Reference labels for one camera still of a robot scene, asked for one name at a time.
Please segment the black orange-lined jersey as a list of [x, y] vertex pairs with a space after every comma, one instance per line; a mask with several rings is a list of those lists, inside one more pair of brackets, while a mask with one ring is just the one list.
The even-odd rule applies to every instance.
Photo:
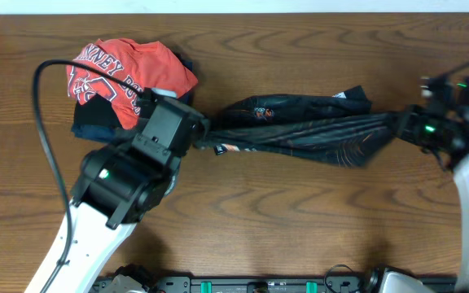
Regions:
[[361, 86], [332, 96], [253, 95], [225, 107], [198, 149], [269, 152], [338, 167], [366, 166], [393, 139], [394, 112], [373, 112]]

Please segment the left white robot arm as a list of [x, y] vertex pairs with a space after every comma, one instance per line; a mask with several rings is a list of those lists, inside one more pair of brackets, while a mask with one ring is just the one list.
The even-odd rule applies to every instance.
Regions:
[[182, 157], [209, 121], [155, 113], [140, 130], [90, 152], [69, 191], [59, 232], [28, 292], [87, 292], [144, 214], [173, 189]]

